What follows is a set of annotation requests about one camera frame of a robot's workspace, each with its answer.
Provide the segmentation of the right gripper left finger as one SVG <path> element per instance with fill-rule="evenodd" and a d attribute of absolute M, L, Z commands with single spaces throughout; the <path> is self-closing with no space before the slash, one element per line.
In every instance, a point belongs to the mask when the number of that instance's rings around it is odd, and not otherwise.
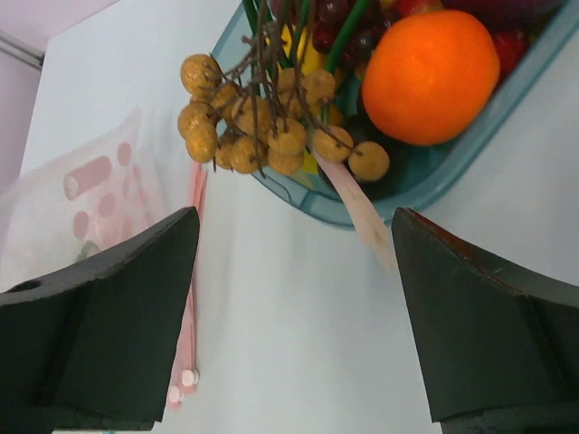
<path fill-rule="evenodd" d="M 200 230 L 186 207 L 1 296 L 1 430 L 162 420 Z"/>

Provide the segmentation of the orange fruit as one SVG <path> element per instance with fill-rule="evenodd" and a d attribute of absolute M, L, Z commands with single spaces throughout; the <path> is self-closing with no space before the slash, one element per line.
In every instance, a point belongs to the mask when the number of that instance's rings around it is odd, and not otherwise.
<path fill-rule="evenodd" d="M 414 146 L 447 142 L 484 109 L 500 64 L 487 28 L 473 15 L 440 10 L 405 17 L 377 45 L 362 100 L 374 125 Z"/>

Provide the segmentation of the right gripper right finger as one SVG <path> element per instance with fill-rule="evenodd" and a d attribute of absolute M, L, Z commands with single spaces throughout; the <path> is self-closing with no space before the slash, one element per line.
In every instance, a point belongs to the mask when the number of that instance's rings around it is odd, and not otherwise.
<path fill-rule="evenodd" d="M 408 208 L 392 219 L 431 418 L 445 433 L 578 430 L 578 289 Z"/>

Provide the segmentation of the clear zip bag pink zipper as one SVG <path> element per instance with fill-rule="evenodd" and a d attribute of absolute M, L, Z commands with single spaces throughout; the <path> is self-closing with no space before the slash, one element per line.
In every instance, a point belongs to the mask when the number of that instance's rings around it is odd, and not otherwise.
<path fill-rule="evenodd" d="M 21 177 L 1 198 L 1 296 L 115 247 L 169 215 L 141 113 Z"/>

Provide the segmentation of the brown longan bunch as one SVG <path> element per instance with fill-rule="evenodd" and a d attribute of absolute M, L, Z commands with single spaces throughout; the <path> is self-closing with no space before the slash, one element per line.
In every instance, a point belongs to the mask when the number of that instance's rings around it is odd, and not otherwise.
<path fill-rule="evenodd" d="M 294 175 L 307 158 L 343 165 L 362 183 L 389 171 L 385 148 L 331 117 L 337 71 L 370 58 L 381 11 L 372 1 L 245 1 L 247 50 L 223 69 L 211 54 L 186 57 L 190 100 L 177 128 L 199 164 L 239 174 Z"/>

